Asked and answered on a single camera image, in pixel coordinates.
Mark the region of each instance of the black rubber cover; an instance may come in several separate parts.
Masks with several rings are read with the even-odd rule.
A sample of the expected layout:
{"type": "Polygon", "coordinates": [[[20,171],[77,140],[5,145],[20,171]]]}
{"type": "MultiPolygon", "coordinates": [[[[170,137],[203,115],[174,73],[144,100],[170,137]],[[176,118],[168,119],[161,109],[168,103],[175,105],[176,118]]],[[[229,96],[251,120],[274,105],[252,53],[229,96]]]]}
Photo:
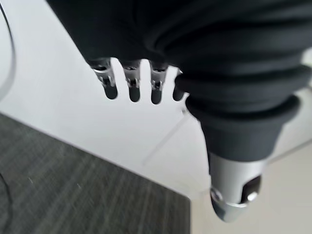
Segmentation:
{"type": "Polygon", "coordinates": [[[127,61],[127,60],[119,60],[120,64],[122,65],[122,67],[135,67],[138,68],[140,66],[141,60],[137,59],[137,60],[131,60],[131,61],[127,61]]]}
{"type": "Polygon", "coordinates": [[[118,91],[117,91],[116,86],[107,85],[104,88],[104,91],[105,91],[105,94],[106,94],[108,99],[113,100],[113,99],[117,98],[117,96],[118,96],[118,91]]]}
{"type": "Polygon", "coordinates": [[[111,67],[111,59],[110,58],[86,59],[86,62],[93,69],[105,70],[108,67],[111,67]]]}
{"type": "Polygon", "coordinates": [[[129,97],[131,101],[138,102],[140,100],[140,88],[129,88],[129,97]]]}
{"type": "Polygon", "coordinates": [[[160,90],[152,90],[151,101],[153,104],[157,105],[161,102],[162,92],[160,90]]]}
{"type": "Polygon", "coordinates": [[[166,71],[168,69],[167,63],[150,61],[150,64],[153,69],[162,70],[162,71],[166,71]]]}
{"type": "Polygon", "coordinates": [[[48,2],[86,60],[179,67],[176,86],[221,157],[268,157],[298,109],[293,93],[311,77],[300,65],[312,46],[311,0],[48,2]]]}

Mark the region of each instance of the robotic hand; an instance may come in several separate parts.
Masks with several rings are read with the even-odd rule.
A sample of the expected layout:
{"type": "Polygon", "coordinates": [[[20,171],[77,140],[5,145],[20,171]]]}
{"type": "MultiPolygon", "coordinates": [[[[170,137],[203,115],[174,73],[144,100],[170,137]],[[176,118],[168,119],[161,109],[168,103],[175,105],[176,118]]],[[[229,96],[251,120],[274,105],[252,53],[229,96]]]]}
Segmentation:
{"type": "Polygon", "coordinates": [[[132,101],[140,59],[151,61],[154,104],[167,64],[183,71],[173,97],[190,94],[186,106],[206,139],[213,208],[235,220],[258,195],[278,135],[299,108],[293,93],[311,77],[300,62],[312,46],[312,2],[47,1],[108,98],[117,88],[107,58],[120,60],[132,101]]]}

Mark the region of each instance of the black cable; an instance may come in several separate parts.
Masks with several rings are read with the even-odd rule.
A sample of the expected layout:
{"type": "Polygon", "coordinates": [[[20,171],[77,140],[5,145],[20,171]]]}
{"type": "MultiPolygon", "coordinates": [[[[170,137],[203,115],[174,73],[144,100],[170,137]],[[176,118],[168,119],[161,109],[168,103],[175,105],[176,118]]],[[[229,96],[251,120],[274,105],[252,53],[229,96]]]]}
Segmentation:
{"type": "Polygon", "coordinates": [[[16,49],[15,49],[15,44],[14,44],[14,40],[13,40],[12,30],[11,30],[9,21],[7,19],[7,16],[6,16],[5,12],[4,12],[4,9],[2,7],[1,2],[0,2],[0,10],[1,10],[2,14],[3,14],[5,23],[6,23],[7,28],[8,28],[10,41],[11,41],[11,50],[12,50],[12,59],[11,59],[12,62],[11,62],[10,72],[9,72],[8,77],[4,81],[3,85],[0,87],[0,100],[2,100],[8,94],[8,92],[10,91],[10,89],[11,89],[13,83],[14,83],[15,73],[16,73],[16,64],[17,64],[16,60],[17,59],[16,59],[16,49]]]}
{"type": "MultiPolygon", "coordinates": [[[[7,79],[5,80],[4,84],[0,87],[0,100],[2,100],[7,95],[7,93],[10,91],[10,89],[14,83],[15,72],[16,72],[16,50],[15,50],[15,44],[14,44],[14,40],[13,40],[12,30],[11,30],[9,21],[7,19],[7,16],[4,12],[4,9],[3,9],[1,3],[0,3],[0,10],[2,12],[5,23],[6,23],[7,28],[8,28],[8,32],[10,35],[10,41],[11,41],[11,50],[12,50],[12,63],[11,63],[10,72],[9,72],[9,75],[8,75],[7,79]]],[[[11,226],[12,220],[13,220],[13,200],[12,200],[12,196],[11,196],[10,187],[7,184],[7,182],[5,181],[5,179],[1,173],[0,173],[0,178],[4,184],[5,191],[7,194],[7,199],[8,199],[8,208],[7,208],[8,217],[7,217],[7,221],[4,225],[4,227],[2,229],[2,233],[5,234],[8,232],[8,230],[11,226]]]]}
{"type": "Polygon", "coordinates": [[[7,208],[8,217],[7,217],[7,220],[6,220],[4,227],[2,229],[2,234],[5,234],[8,232],[8,230],[11,226],[12,220],[13,220],[13,200],[12,200],[10,187],[9,187],[8,183],[5,181],[5,179],[1,173],[0,173],[0,178],[4,184],[7,199],[8,199],[8,208],[7,208]]]}

